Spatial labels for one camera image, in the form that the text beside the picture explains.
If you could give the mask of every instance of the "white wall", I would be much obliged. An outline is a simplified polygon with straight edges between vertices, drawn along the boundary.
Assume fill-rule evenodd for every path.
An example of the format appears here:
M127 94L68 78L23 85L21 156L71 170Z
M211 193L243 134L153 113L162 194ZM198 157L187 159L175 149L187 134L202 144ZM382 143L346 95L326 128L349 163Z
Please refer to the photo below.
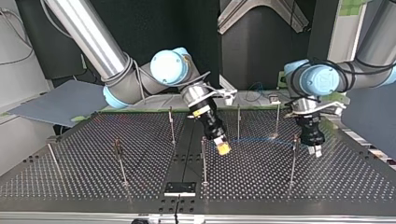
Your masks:
M15 0L0 0L0 7L18 13ZM24 36L18 22L15 19L11 22ZM0 17L0 63L18 60L29 52ZM0 65L0 114L49 90L35 55L20 63ZM0 175L46 145L51 135L54 135L51 124L13 115L0 116Z
M18 13L14 0L1 0L0 7ZM18 22L15 19L11 22L23 34ZM0 18L0 63L18 60L29 52L29 48L15 36L3 18ZM20 63L0 65L0 78L0 108L49 90L35 55Z

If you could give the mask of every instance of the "robotic arm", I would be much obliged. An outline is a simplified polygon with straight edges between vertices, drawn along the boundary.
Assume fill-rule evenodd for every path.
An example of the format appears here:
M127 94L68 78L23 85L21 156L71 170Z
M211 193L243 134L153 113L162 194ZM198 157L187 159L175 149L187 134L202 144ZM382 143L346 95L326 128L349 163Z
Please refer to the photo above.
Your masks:
M325 141L320 131L320 110L329 106L344 108L332 102L321 104L318 97L334 91L375 88L396 80L396 3L384 1L364 38L353 62L332 63L302 60L285 65L292 114L302 128L301 142L311 154L321 156Z
M111 106L124 108L168 87L178 87L192 114L204 124L206 138L215 141L220 155L230 151L225 128L211 98L213 91L202 81L205 75L200 75L185 49L162 50L139 68L120 49L89 0L46 3L106 83L103 93ZM229 102L233 93L222 90L221 94L227 95Z

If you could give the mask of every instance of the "gray panel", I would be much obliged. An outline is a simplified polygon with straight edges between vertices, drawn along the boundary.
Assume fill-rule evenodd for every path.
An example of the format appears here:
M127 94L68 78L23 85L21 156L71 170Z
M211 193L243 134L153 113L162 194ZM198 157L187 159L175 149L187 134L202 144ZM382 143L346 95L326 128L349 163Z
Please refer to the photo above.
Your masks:
M342 122L391 158L396 158L394 118L396 86L349 91Z
M91 83L69 80L62 86L8 113L66 127L76 125L73 118L89 116L107 106L103 87Z

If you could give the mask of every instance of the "metal arm segment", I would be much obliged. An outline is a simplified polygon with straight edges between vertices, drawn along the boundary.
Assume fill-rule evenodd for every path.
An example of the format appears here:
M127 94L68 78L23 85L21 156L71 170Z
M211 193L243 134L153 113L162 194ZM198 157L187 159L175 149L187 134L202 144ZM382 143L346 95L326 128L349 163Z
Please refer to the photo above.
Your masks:
M378 10L370 29L364 37L363 42L357 52L357 56L351 65L357 73L373 72L378 68L368 67L365 64L374 66L384 66L395 63L396 61L396 4L384 1ZM347 63L339 64L343 69L350 70ZM392 79L392 69L375 75L356 75L353 89L378 87L390 84ZM347 75L349 83L352 83L352 75ZM337 90L346 88L346 83L341 79Z
M168 88L168 85L189 83L187 87L179 86L183 100L203 123L206 138L215 141L219 154L230 151L225 129L216 113L216 104L211 97L207 97L209 91L204 82L196 80L200 76L199 71L185 49L158 52L151 63L142 66L148 76L139 76L141 70L133 69L134 61L121 51L89 0L46 2L98 70L106 83L104 96L110 105L123 108L142 100L144 95Z
M109 95L119 106L132 105L142 99L139 82L129 56L124 53L88 0L46 0L67 32L98 71L102 80L126 73L118 84L109 87ZM149 65L143 66L149 71ZM143 86L151 94L167 87L142 76Z

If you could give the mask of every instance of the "black cable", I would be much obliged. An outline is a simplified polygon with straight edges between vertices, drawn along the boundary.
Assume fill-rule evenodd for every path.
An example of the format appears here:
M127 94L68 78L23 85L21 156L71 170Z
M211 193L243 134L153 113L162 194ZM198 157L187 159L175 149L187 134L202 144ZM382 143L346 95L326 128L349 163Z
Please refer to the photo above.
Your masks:
M90 71L91 75L95 78L95 80L92 82L93 84L95 84L98 80L98 77L96 76L96 74L91 70L91 68L89 68L87 66L88 71Z
M355 72L355 71L348 71L348 70L344 70L345 73L348 74L354 74L354 75L376 75L376 74L380 74L383 72L386 72L390 69L393 69L396 66L396 63L390 64L390 65L384 65L384 66L378 66L378 65L372 65L372 64L368 64L368 63L364 63L359 59L355 59L358 63L361 63L362 65L366 66L366 67L370 67L370 68L378 68L378 70L372 71L372 72Z
M346 62L346 64L349 66L350 71L353 72L352 81L350 83L350 86L347 88L347 91L350 91L350 90L352 90L352 88L353 88L353 86L355 85L355 82L356 82L355 67L353 66L353 64L351 62Z
M319 98L317 98L317 99L309 98L309 97L308 97L309 95L307 95L307 94L305 94L305 93L303 93L303 92L298 91L297 88L296 88L296 86L294 85L294 79L295 79L295 75L297 74L297 72L298 72L300 69L302 69L304 66L309 65L309 64L311 64L311 62L303 63L303 64L301 64L300 66L298 66L298 67L291 73L291 77L290 77L290 87L291 87L291 89L292 89L299 97L294 97L294 98L292 98L292 97L290 96L291 101L285 103L285 106L290 106L292 103L294 103L294 102L296 102L296 101L298 101L298 100L300 100L300 99L306 99L306 100L315 101L315 102L320 103Z
M318 58L313 58L312 64L313 65L324 64L324 65L327 65L327 66L333 68L334 70L338 71L341 74L341 76L343 77L343 79L344 79L344 81L346 83L346 87L341 92L348 91L349 80L347 78L347 74L345 73L344 69L342 67L340 67L340 65L338 65L337 63L334 63L334 62L332 62L330 60L321 60L321 59L318 59Z
M293 52L294 52L294 45L293 45L293 33L294 33L294 31L293 31L293 15L294 15L294 10L295 10L295 7L296 7L296 1L295 0L293 0L293 4L291 5L291 13L290 13L290 40L291 40L291 57L293 56Z
M394 63L389 64L389 65L372 65L372 64L368 64L368 63L362 62L359 58L356 58L355 61L358 62L358 63L363 64L366 67L370 67L370 68L387 68L387 67L393 67L394 66Z
M137 72L134 72L134 74L136 75L136 82L137 82L137 84L140 85ZM145 85L143 84L143 80L142 80L142 89L143 89L143 92L144 92L147 96L152 96L151 92L149 92L148 89L146 89Z
M178 203L179 203L179 201L180 201L180 195L178 195L178 198L177 198L177 204L176 204L176 209L175 209L175 214L174 214L175 223L176 223L176 224L178 224L177 209L178 209Z
M255 98L254 100L248 100L248 93L250 91L253 91L253 87L255 87L257 85L259 85L259 88L257 89L257 91L259 91L259 96L257 98ZM247 94L245 95L245 100L248 102L256 102L263 96L263 94L262 94L263 91L264 91L264 89L263 89L262 83L255 82L247 89Z
M30 52L29 52L29 54L28 54L26 57L21 58L21 59L18 59L18 60L13 61L13 62L0 63L0 66L1 66L1 65L12 64L12 63L20 63L20 62L22 62L22 61L24 61L24 60L30 58L30 56L32 56L33 52L34 52L33 49L30 49Z

